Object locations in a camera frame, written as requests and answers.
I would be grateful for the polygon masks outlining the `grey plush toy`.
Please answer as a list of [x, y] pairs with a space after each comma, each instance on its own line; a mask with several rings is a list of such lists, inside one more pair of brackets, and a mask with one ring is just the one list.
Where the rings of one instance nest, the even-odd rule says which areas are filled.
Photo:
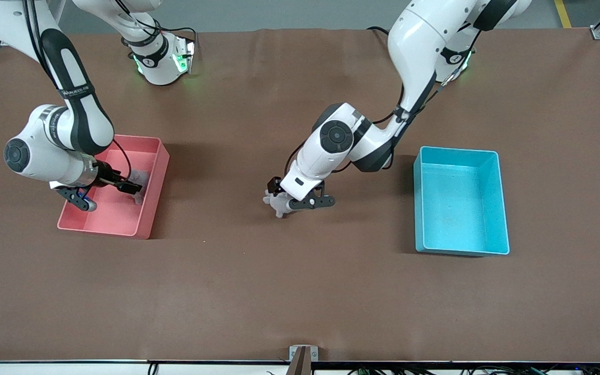
[[276, 212], [277, 218], [283, 218], [286, 214], [290, 214], [293, 209], [290, 208], [290, 202], [293, 197], [287, 192], [274, 195], [273, 193], [265, 190], [264, 203], [269, 205], [274, 212]]
[[129, 174], [128, 180], [138, 180], [141, 184], [142, 190], [135, 195], [131, 195], [136, 206], [141, 206], [144, 202], [144, 197], [147, 192], [147, 186], [149, 181], [149, 174], [147, 171], [134, 169]]

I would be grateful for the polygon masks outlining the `pink plastic box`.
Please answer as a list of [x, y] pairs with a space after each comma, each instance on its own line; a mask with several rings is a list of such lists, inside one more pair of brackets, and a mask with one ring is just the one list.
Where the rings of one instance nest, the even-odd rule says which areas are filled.
[[88, 198], [96, 202], [97, 209], [92, 212], [81, 211], [73, 204], [65, 203], [57, 223], [60, 230], [141, 240], [150, 237], [169, 164], [169, 153], [160, 138], [156, 137], [117, 134], [115, 141], [117, 143], [110, 145], [97, 159], [123, 173], [127, 173], [127, 162], [130, 161], [133, 169], [147, 173], [148, 180], [140, 202], [135, 201], [134, 195], [117, 191], [116, 187], [93, 189]]

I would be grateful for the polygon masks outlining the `blue plastic box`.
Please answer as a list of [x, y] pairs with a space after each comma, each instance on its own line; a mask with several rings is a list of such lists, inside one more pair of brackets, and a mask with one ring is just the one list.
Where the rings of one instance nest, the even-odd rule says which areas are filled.
[[510, 252], [496, 151], [421, 147], [414, 207], [419, 253], [483, 258]]

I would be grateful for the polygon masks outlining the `brown table cover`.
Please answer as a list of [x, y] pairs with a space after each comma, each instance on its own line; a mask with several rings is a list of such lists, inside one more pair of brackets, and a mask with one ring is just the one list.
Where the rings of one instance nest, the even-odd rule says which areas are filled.
[[[170, 162], [149, 240], [57, 229], [64, 200], [3, 147], [59, 96], [0, 49], [0, 360], [600, 361], [600, 41], [496, 29], [419, 114], [392, 169], [332, 175], [336, 205], [274, 216], [269, 179], [327, 105], [386, 116], [400, 82], [380, 34], [203, 33], [202, 71], [144, 81], [116, 35], [72, 35], [117, 133]], [[424, 145], [502, 164], [510, 253], [415, 250]]]

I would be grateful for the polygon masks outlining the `silver base connector plate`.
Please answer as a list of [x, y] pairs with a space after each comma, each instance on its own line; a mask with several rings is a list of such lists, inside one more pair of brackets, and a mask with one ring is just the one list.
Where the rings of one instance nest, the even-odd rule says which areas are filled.
[[196, 42], [183, 36], [174, 37], [173, 58], [179, 73], [190, 74], [193, 57], [196, 51]]

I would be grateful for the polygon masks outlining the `brown metal bar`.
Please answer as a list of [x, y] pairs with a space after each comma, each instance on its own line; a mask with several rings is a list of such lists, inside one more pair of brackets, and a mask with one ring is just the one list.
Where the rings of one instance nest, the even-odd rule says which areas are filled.
[[314, 347], [298, 345], [290, 347], [290, 365], [285, 375], [313, 375], [312, 361], [314, 359]]

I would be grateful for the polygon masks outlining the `silver bracket plate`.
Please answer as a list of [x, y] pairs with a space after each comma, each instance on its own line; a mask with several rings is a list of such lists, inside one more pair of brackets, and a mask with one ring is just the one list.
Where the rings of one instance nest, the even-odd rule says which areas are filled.
[[293, 360], [296, 351], [302, 347], [306, 348], [306, 354], [309, 355], [310, 361], [319, 361], [319, 347], [309, 344], [300, 344], [289, 347], [289, 363]]

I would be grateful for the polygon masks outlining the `white table edge rail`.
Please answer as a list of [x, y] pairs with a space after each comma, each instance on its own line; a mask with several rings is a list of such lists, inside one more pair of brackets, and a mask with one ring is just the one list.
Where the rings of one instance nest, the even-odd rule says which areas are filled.
[[0, 375], [600, 375], [600, 361], [19, 360]]

